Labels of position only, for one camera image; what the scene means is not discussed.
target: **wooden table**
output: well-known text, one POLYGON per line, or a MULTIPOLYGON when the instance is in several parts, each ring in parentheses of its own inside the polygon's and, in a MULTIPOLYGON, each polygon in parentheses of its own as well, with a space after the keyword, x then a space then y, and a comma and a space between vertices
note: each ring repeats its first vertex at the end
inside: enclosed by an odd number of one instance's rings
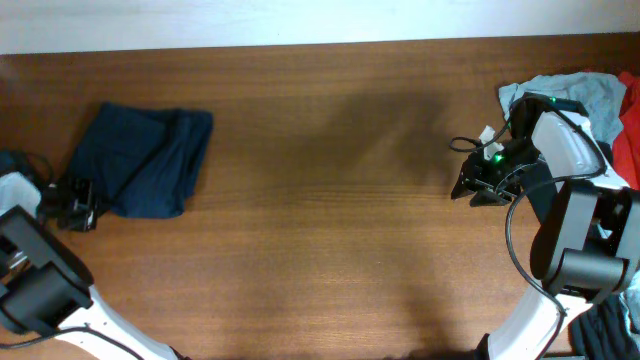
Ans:
MULTIPOLYGON (((505 208, 452 202, 454 135, 499 127, 497 89, 638 71, 638 35, 0 57, 0 143, 57 174, 105 100, 212 111, 196 195, 172 220, 59 233, 125 318, 194 359, 470 349, 526 288, 505 208)), ((528 268, 537 223, 514 221, 528 268)), ((16 336, 2 332, 3 341, 16 336)), ((555 350, 569 350, 566 335, 555 350)), ((88 359, 51 341, 2 359, 88 359)))

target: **black cable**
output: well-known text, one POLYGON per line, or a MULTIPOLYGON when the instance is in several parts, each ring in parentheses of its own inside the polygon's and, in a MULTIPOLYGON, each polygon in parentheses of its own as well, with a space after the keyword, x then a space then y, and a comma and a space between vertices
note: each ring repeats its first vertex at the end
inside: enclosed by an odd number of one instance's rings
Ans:
POLYGON ((522 265, 520 265, 520 262, 518 261, 516 253, 513 249, 513 241, 511 239, 511 222, 513 219, 513 214, 515 213, 516 207, 522 201, 522 199, 524 199, 527 195, 529 195, 533 191, 543 186, 552 185, 560 181, 591 179, 591 178, 600 176, 606 172, 606 162, 605 162, 604 156, 602 155, 602 153, 600 152, 600 149, 598 148, 598 145, 594 141, 592 141, 591 138, 587 136, 587 134, 585 134, 585 132, 582 130, 580 126, 576 125, 573 121, 567 118, 558 109, 554 107, 550 107, 550 110, 553 111, 556 115, 558 115, 564 122, 567 123, 567 125, 569 125, 569 127, 571 127, 576 133, 578 133, 587 142, 587 145, 591 148, 593 153, 598 158, 599 167, 596 171, 592 173, 559 176, 559 177, 538 183, 526 189, 522 193, 520 193, 520 195, 518 195, 518 197, 516 197, 515 200, 513 200, 513 202, 511 203, 511 206, 509 207, 509 211, 507 212, 504 231, 505 231, 505 238, 507 242, 507 250, 509 251, 509 256, 511 257, 511 261, 513 262, 513 265, 516 267, 520 275, 522 275, 522 277, 527 281, 527 283, 529 283, 529 285, 531 285, 534 289, 536 289, 536 291, 538 291, 540 294, 544 295, 546 298, 551 300, 551 302, 553 302, 558 308, 558 324, 556 326, 556 329, 551 335, 551 338, 549 338, 549 341, 547 341, 547 344, 544 346, 544 348, 536 358, 537 360, 542 359, 542 357, 544 357, 544 355, 549 350, 549 347, 551 347, 551 344, 553 343, 553 341, 560 334, 560 330, 562 329, 562 324, 564 322, 564 319, 567 317, 567 312, 562 306, 562 303, 560 303, 560 301, 556 299, 555 296, 551 295, 549 292, 543 289, 535 280, 533 280, 533 278, 531 278, 531 276, 529 276, 529 274, 524 270, 522 265))
POLYGON ((138 353, 136 353, 135 351, 133 351, 131 348, 127 347, 126 345, 123 345, 119 342, 117 342, 116 340, 113 340, 110 337, 107 337, 106 335, 95 331, 89 327, 73 327, 73 328, 68 328, 68 329, 64 329, 64 330, 58 330, 56 332, 54 332, 51 335, 46 335, 46 336, 40 336, 37 337, 35 339, 31 339, 31 340, 27 340, 21 343, 15 343, 15 344, 0 344, 0 350, 15 350, 15 349, 22 349, 31 345, 36 345, 39 344, 41 342, 45 342, 47 340, 53 339, 57 336, 60 335, 65 335, 65 334, 69 334, 69 333, 74 333, 74 332, 83 332, 83 333, 87 333, 87 334, 91 334, 97 338, 100 338, 106 342, 108 342, 109 344, 119 348, 120 350, 128 353, 129 355, 133 356, 134 358, 136 358, 137 360, 144 360, 142 358, 142 356, 138 355, 138 353))
POLYGON ((513 176, 513 175, 515 175, 515 173, 517 173, 518 171, 523 170, 523 169, 526 169, 526 168, 531 167, 531 166, 536 166, 536 165, 538 165, 538 163, 533 163, 533 164, 524 164, 524 165, 520 165, 520 166, 516 167, 512 172, 510 172, 509 174, 507 174, 507 176, 505 176, 504 178, 502 178, 502 180, 500 180, 500 182, 498 183, 498 185, 495 187, 495 192, 497 193, 497 192, 501 191, 502 189, 500 188, 500 185, 502 185, 502 183, 504 183, 505 181, 507 181, 507 179, 508 179, 509 177, 511 177, 511 176, 513 176))
POLYGON ((470 139, 468 137, 464 137, 464 136, 456 136, 453 139, 451 139, 451 141, 449 142, 449 149, 455 151, 455 152, 474 152, 474 151, 478 151, 478 150, 482 150, 484 148, 486 148, 487 146, 493 144, 494 142, 498 141, 498 139, 500 139, 500 137, 502 137, 502 135, 504 135, 505 132, 507 132, 507 130, 509 130, 509 125, 511 123, 511 118, 509 118, 509 120, 507 120, 507 122, 504 124, 504 126, 502 127, 502 129, 500 129, 500 131, 498 131, 497 134, 495 134, 495 136, 487 141, 486 143, 481 143, 478 140, 475 139, 470 139), (462 149, 459 147, 455 147, 453 145, 454 142, 461 140, 461 141, 466 141, 468 143, 471 143, 473 145, 475 145, 475 147, 472 148, 467 148, 467 149, 462 149))

